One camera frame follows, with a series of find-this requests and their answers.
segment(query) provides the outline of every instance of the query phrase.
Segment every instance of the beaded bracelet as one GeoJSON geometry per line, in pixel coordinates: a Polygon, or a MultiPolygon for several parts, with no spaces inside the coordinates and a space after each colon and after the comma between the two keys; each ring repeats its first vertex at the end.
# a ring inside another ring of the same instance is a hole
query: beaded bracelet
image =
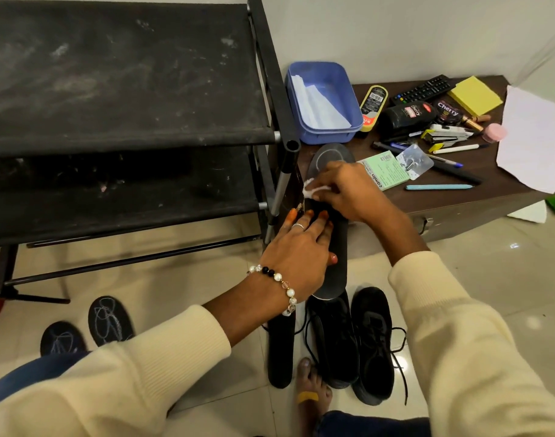
{"type": "Polygon", "coordinates": [[[261,265],[252,265],[249,267],[249,271],[247,271],[247,275],[254,273],[257,271],[258,273],[267,274],[269,277],[273,277],[276,282],[281,283],[281,287],[286,290],[286,296],[290,298],[290,304],[288,308],[282,313],[284,316],[291,315],[294,311],[296,311],[296,303],[298,301],[294,297],[296,292],[293,288],[290,288],[290,285],[287,281],[281,278],[281,274],[276,273],[275,270],[271,270],[269,267],[262,267],[261,265]]]}

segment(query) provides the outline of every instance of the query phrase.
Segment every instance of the wall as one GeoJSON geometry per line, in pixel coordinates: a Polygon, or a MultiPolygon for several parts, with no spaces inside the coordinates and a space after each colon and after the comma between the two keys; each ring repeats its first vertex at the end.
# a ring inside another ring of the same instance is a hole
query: wall
{"type": "MultiPolygon", "coordinates": [[[[111,0],[244,2],[245,0],[111,0]]],[[[555,101],[555,0],[264,0],[277,57],[332,60],[354,83],[504,74],[555,101]]]]}

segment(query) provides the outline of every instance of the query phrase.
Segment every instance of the metal handle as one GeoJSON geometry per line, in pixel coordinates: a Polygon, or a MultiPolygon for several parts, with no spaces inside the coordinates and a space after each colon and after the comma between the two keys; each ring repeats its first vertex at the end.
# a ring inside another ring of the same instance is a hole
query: metal handle
{"type": "Polygon", "coordinates": [[[423,228],[421,228],[419,235],[424,236],[431,229],[433,222],[433,218],[423,218],[423,228]]]}

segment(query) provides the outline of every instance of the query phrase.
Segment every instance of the person's right hand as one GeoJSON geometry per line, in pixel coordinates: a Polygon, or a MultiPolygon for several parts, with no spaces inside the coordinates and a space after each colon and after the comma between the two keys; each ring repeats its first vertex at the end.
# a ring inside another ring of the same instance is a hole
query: person's right hand
{"type": "Polygon", "coordinates": [[[379,190],[358,162],[330,161],[306,190],[328,185],[330,190],[318,190],[312,195],[316,201],[329,203],[351,221],[374,223],[396,207],[379,190]]]}

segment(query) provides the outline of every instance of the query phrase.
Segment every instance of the jeans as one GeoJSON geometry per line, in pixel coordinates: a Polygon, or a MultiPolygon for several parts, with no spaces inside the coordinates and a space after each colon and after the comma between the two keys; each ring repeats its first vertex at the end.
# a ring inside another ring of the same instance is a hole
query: jeans
{"type": "Polygon", "coordinates": [[[431,437],[431,427],[427,417],[395,420],[329,411],[318,422],[314,435],[316,437],[431,437]]]}
{"type": "Polygon", "coordinates": [[[0,402],[34,383],[59,377],[88,354],[88,351],[49,354],[12,370],[0,379],[0,402]]]}
{"type": "MultiPolygon", "coordinates": [[[[50,354],[14,369],[0,379],[0,402],[34,383],[59,377],[88,354],[50,354]]],[[[316,437],[431,437],[431,428],[427,417],[394,420],[329,411],[314,433],[316,437]]]]}

